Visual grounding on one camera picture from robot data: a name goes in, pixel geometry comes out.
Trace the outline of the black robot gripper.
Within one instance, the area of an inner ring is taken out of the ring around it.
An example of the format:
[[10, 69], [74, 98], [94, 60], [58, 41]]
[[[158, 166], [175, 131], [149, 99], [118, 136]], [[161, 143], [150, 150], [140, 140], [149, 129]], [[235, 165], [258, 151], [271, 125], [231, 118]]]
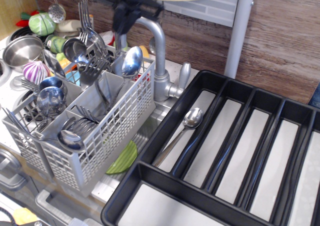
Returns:
[[114, 8], [113, 31], [127, 34], [140, 17], [156, 19], [164, 10], [164, 6], [155, 0], [95, 0], [111, 5]]

